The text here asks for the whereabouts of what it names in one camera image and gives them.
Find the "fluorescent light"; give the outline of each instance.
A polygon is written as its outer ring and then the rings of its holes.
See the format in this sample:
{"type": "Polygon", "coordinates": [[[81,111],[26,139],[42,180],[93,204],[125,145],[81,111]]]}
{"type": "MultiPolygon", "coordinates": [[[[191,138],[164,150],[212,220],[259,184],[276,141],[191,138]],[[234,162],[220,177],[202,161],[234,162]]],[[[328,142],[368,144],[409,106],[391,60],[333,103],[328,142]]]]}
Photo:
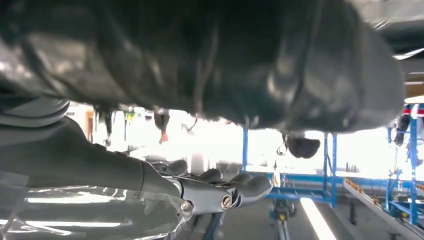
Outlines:
{"type": "Polygon", "coordinates": [[[313,227],[316,235],[319,240],[336,240],[333,232],[330,230],[330,227],[327,225],[320,211],[318,211],[317,206],[310,198],[302,197],[300,199],[303,209],[306,212],[307,218],[310,221],[310,224],[313,227]]]}
{"type": "Polygon", "coordinates": [[[424,51],[424,48],[413,50],[413,51],[407,52],[407,53],[402,54],[402,55],[393,55],[393,57],[397,60],[404,60],[404,59],[408,59],[410,57],[413,57],[414,55],[417,55],[417,54],[421,53],[422,51],[424,51]]]}
{"type": "MultiPolygon", "coordinates": [[[[417,204],[421,204],[422,202],[420,201],[420,200],[415,200],[415,202],[417,203],[417,204]]],[[[412,200],[410,199],[410,198],[408,198],[408,203],[412,203],[412,200]]]]}

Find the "metal rail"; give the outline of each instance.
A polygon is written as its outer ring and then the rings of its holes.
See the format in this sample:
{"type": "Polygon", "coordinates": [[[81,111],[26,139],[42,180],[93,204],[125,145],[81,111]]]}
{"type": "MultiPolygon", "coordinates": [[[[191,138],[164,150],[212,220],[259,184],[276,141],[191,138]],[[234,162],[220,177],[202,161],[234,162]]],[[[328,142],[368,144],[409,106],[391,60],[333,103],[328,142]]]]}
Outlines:
{"type": "Polygon", "coordinates": [[[390,216],[383,211],[383,208],[380,204],[374,203],[374,201],[367,196],[366,194],[359,192],[354,186],[350,185],[347,181],[343,182],[343,187],[349,191],[353,196],[365,204],[369,209],[371,209],[376,215],[383,219],[388,225],[395,229],[400,235],[404,236],[408,240],[424,240],[423,236],[418,235],[414,231],[396,220],[394,217],[390,216]]]}

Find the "dark fabric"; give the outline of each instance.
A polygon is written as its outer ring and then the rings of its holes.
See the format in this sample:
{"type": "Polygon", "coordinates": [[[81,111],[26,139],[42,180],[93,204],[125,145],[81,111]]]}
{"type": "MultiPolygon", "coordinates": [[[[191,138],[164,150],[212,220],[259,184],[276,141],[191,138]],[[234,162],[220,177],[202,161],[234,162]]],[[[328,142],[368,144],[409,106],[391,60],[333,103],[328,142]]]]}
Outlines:
{"type": "Polygon", "coordinates": [[[14,0],[0,23],[0,86],[26,96],[324,132],[385,125],[404,101],[345,0],[14,0]]]}
{"type": "Polygon", "coordinates": [[[168,114],[154,114],[154,124],[164,134],[167,132],[170,116],[168,114]]]}
{"type": "Polygon", "coordinates": [[[317,153],[321,142],[318,139],[289,136],[286,140],[286,145],[295,158],[310,159],[317,153]]]}
{"type": "Polygon", "coordinates": [[[405,132],[408,129],[410,122],[410,116],[407,114],[402,115],[397,121],[397,133],[396,137],[394,138],[394,143],[396,145],[402,146],[402,144],[404,144],[405,132]]]}

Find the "bolt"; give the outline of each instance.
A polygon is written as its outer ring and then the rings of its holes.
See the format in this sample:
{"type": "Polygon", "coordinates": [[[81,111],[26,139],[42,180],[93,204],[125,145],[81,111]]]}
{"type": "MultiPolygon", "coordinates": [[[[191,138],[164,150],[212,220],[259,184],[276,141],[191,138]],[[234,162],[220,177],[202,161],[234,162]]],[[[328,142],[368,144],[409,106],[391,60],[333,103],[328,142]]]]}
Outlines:
{"type": "Polygon", "coordinates": [[[231,207],[233,200],[229,194],[225,194],[221,199],[221,208],[222,210],[227,210],[231,207]]]}
{"type": "Polygon", "coordinates": [[[192,208],[192,205],[188,202],[188,201],[186,201],[186,200],[184,200],[182,203],[181,203],[181,209],[184,211],[184,212],[188,212],[188,211],[190,211],[190,209],[192,208]]]}

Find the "ceiling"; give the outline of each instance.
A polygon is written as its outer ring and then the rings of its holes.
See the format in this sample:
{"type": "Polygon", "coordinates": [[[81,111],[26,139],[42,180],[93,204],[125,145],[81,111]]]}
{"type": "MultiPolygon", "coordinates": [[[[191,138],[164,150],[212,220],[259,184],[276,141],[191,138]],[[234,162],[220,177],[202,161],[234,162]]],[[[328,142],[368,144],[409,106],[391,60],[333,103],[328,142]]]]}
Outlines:
{"type": "Polygon", "coordinates": [[[424,0],[350,0],[373,25],[424,20],[424,0]]]}

